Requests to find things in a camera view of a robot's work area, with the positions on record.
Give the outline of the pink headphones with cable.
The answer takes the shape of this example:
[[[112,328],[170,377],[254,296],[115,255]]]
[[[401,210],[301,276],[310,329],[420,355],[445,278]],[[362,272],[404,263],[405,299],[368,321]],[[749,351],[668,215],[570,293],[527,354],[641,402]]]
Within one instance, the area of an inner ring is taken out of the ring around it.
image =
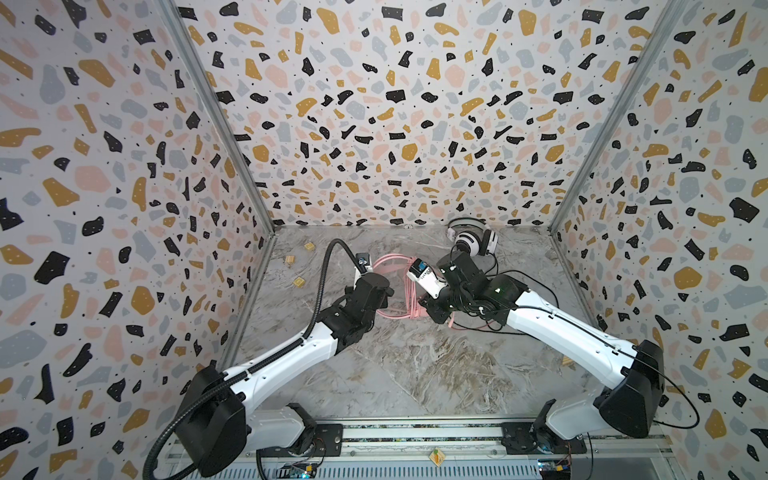
[[[412,257],[399,253],[385,254],[373,263],[373,272],[394,281],[394,296],[390,305],[380,309],[378,314],[389,320],[416,320],[427,318],[427,308],[419,303],[422,296],[427,300],[437,300],[430,297],[423,289],[407,278],[407,270]]]

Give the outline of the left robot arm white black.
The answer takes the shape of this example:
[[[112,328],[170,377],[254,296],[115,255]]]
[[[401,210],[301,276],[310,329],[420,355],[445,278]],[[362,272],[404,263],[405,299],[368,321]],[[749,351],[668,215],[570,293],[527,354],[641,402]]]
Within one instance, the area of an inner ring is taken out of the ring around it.
[[[262,356],[219,372],[209,366],[192,379],[173,426],[191,464],[178,478],[213,476],[245,451],[278,449],[305,456],[315,449],[316,421],[297,403],[277,410],[261,404],[313,366],[359,342],[386,307],[387,278],[367,273],[320,311],[309,335],[299,333]]]

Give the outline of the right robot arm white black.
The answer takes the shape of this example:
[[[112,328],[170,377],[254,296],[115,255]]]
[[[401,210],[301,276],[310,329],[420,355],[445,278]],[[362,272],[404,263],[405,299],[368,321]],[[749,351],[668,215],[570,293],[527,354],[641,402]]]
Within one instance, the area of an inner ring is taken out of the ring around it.
[[[506,274],[488,277],[465,252],[436,267],[421,259],[407,276],[424,290],[420,305],[436,323],[462,312],[509,326],[559,351],[587,370],[596,387],[567,400],[551,399],[530,427],[504,440],[521,453],[560,454],[580,435],[613,429],[632,438],[649,435],[665,378],[663,353],[652,341],[638,345],[602,332],[546,301]]]

